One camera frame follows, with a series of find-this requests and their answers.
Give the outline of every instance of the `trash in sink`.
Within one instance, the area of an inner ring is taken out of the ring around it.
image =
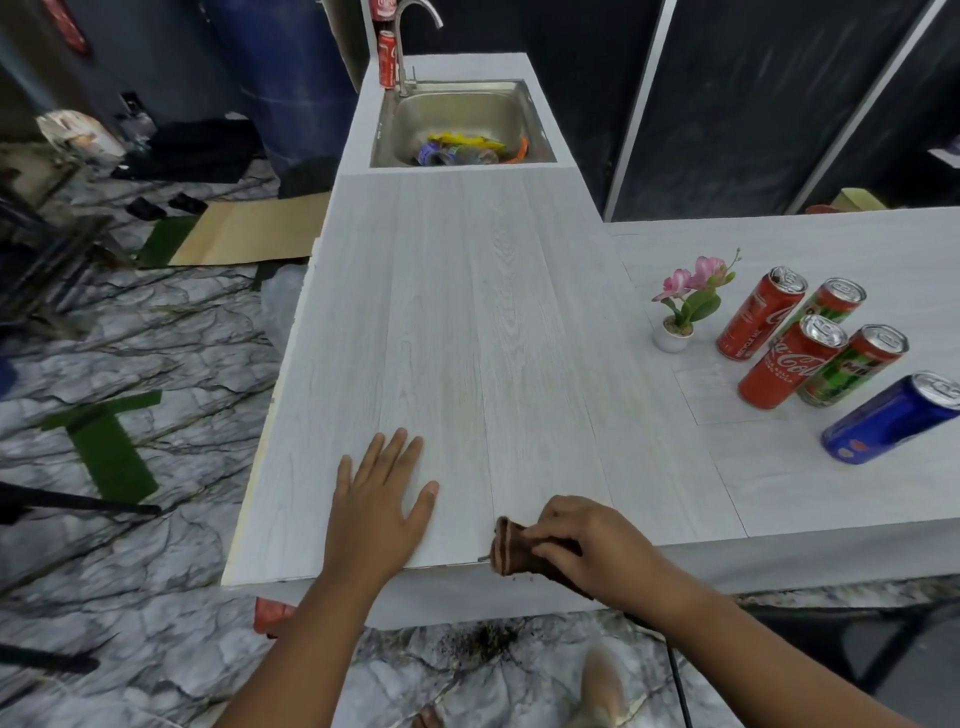
[[[468,164],[499,164],[500,157],[493,149],[428,141],[420,147],[417,163],[421,167],[462,167]]]
[[[485,136],[455,133],[431,134],[417,152],[421,167],[462,167],[472,164],[516,164],[526,157],[529,143],[522,138],[519,152],[507,159],[507,145]]]
[[[466,145],[469,147],[480,147],[481,149],[493,149],[499,155],[507,151],[507,145],[496,139],[490,139],[486,136],[466,136],[461,133],[453,132],[443,132],[443,133],[432,133],[427,138],[427,141],[436,141],[444,146],[461,146]]]

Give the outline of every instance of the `can lid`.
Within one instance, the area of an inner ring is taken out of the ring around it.
[[[867,292],[863,286],[849,279],[827,279],[824,287],[841,301],[863,303],[867,300]]]
[[[800,320],[800,331],[806,338],[832,349],[847,346],[847,333],[830,319],[816,313],[807,314]]]
[[[906,336],[886,324],[868,324],[860,330],[868,342],[887,353],[907,353],[910,351],[910,342]]]
[[[783,293],[803,293],[806,290],[806,279],[785,265],[771,268],[768,275],[777,289]]]
[[[946,409],[960,409],[960,384],[933,372],[917,372],[911,375],[913,386],[925,400]]]

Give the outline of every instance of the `blue can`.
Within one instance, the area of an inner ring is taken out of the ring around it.
[[[859,465],[957,416],[960,384],[932,372],[917,372],[825,429],[820,441],[837,460]]]

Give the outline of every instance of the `finger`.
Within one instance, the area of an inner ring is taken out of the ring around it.
[[[410,526],[410,529],[414,532],[417,537],[417,543],[423,539],[423,534],[426,533],[426,526],[430,523],[430,517],[433,515],[433,507],[437,503],[437,493],[440,491],[440,483],[436,480],[431,480],[429,483],[423,486],[423,490],[420,491],[420,495],[417,496],[417,502],[414,503],[414,507],[410,510],[410,515],[407,516],[407,525]]]
[[[407,431],[400,427],[395,433],[394,437],[390,440],[390,445],[388,445],[384,450],[377,455],[376,462],[373,463],[373,470],[370,472],[370,477],[368,482],[372,485],[383,485],[387,482],[387,476],[390,475],[390,471],[394,468],[394,463],[396,458],[400,455],[400,451],[403,449],[403,443],[406,442]]]
[[[340,458],[340,465],[337,466],[337,487],[333,491],[335,496],[342,496],[350,488],[350,471],[353,469],[353,461],[349,455]]]
[[[595,500],[590,500],[588,497],[583,496],[553,496],[551,499],[546,501],[546,505],[543,506],[543,510],[540,511],[540,521],[545,519],[553,518],[554,516],[560,516],[563,513],[572,513],[573,511],[578,511],[581,508],[585,508],[591,505],[597,505]]]
[[[373,439],[370,440],[370,444],[367,446],[367,452],[363,456],[363,460],[360,461],[360,468],[357,470],[357,475],[353,478],[354,483],[363,483],[370,477],[373,463],[376,462],[376,456],[383,450],[383,441],[386,439],[386,436],[382,432],[377,432],[373,435]]]
[[[544,558],[564,573],[564,576],[583,589],[581,577],[584,572],[583,558],[557,544],[537,544],[531,549],[534,556]]]
[[[423,452],[423,438],[415,437],[410,442],[410,446],[398,457],[394,469],[387,478],[387,485],[391,490],[396,491],[399,497],[403,497],[407,492],[407,486],[410,485],[410,478],[417,466],[417,461],[420,460],[421,452]]]
[[[528,539],[573,539],[579,540],[583,533],[582,522],[575,513],[564,513],[560,516],[548,518],[523,530],[523,536]]]

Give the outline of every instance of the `stainless steel sink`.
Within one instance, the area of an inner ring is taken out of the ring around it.
[[[508,158],[526,137],[524,162],[557,161],[523,81],[418,82],[406,97],[384,93],[371,167],[417,166],[427,137],[443,132],[496,139],[507,145]]]

